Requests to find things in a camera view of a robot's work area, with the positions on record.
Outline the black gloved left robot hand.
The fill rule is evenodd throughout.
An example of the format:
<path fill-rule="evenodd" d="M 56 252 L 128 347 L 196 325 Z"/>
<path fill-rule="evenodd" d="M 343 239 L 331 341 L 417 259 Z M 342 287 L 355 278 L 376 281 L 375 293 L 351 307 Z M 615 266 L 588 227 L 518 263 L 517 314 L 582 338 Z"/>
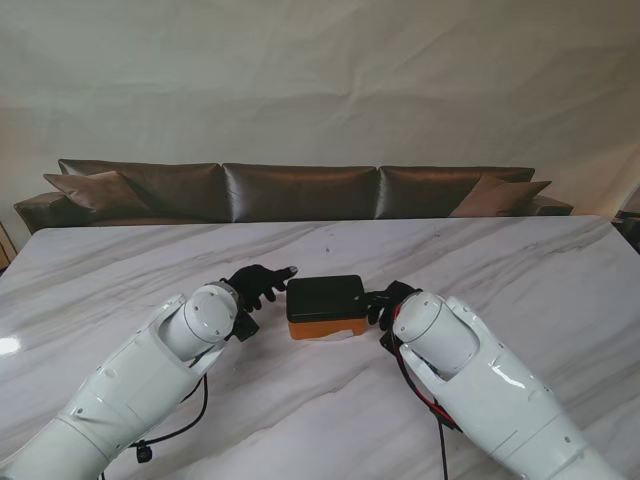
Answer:
<path fill-rule="evenodd" d="M 254 264 L 238 270 L 229 279 L 222 279 L 241 300 L 242 309 L 248 313 L 262 309 L 262 298 L 268 302 L 276 300 L 277 292 L 285 292 L 287 282 L 298 272 L 295 266 L 270 270 Z"/>

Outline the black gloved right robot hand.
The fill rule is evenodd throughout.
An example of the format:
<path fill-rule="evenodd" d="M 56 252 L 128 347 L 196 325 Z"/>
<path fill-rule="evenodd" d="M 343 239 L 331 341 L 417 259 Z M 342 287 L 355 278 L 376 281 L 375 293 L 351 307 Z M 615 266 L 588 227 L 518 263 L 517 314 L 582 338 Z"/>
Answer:
<path fill-rule="evenodd" d="M 364 299 L 368 323 L 377 324 L 383 332 L 388 331 L 394 321 L 397 307 L 418 292 L 420 289 L 400 281 L 393 281 L 384 290 L 367 292 Z"/>

